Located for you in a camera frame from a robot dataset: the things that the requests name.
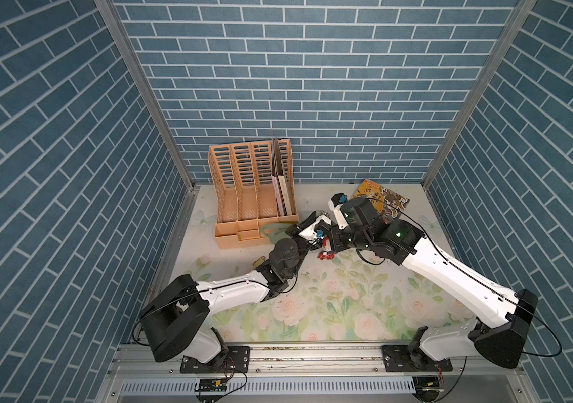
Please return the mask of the white red toy decoration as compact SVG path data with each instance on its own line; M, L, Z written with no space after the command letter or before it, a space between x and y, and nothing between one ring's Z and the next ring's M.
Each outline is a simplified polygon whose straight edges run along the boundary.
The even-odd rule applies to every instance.
M318 258L320 260L332 260L335 257L335 252L333 251L331 241L329 238L323 240L321 251L318 253Z

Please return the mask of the green fabric bag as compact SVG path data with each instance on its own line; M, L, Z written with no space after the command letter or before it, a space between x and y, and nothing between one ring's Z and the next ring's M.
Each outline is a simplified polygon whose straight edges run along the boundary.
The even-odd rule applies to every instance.
M260 229L260 234L268 238L271 244L276 244L285 238L291 238L290 232L294 223L267 223Z

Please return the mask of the yellow plush decoration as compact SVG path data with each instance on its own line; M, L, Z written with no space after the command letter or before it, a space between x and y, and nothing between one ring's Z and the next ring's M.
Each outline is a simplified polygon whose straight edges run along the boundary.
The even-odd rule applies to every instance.
M257 259L252 266L252 270L259 270L261 267L266 265L267 258L265 256L261 256Z

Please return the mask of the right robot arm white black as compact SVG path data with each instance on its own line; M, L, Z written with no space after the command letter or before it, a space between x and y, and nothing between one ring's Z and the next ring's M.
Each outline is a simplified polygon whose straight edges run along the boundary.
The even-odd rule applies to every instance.
M514 369L526 351L538 296L499 285L441 249L425 228L406 213L386 220L365 197L332 196L329 207L336 225L331 245L368 250L383 260L411 270L439 286L474 315L461 325L419 327L405 356L423 369L452 357L478 354L504 369Z

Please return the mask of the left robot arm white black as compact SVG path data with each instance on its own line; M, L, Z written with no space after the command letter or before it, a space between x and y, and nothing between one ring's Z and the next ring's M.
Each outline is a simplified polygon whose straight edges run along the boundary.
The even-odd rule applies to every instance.
M227 280L196 281L181 275L167 285L140 312L138 324L147 338L154 359L163 363L177 356L195 359L214 369L224 366L229 353L215 328L202 330L213 315L245 304L260 303L287 292L309 250L311 240L300 233L320 216L310 216L289 229L268 259L245 275Z

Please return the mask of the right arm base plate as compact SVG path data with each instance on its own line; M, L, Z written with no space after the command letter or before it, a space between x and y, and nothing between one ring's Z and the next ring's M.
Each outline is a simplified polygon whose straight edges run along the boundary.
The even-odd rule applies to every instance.
M419 327L409 344L386 344L381 347L385 371L393 372L450 372L450 359L435 361L420 348L421 337L428 327Z

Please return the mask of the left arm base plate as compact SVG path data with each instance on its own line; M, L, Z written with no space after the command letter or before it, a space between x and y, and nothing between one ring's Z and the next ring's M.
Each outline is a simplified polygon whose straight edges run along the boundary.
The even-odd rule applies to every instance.
M182 374L248 373L251 348L228 346L215 328L200 331L182 352Z

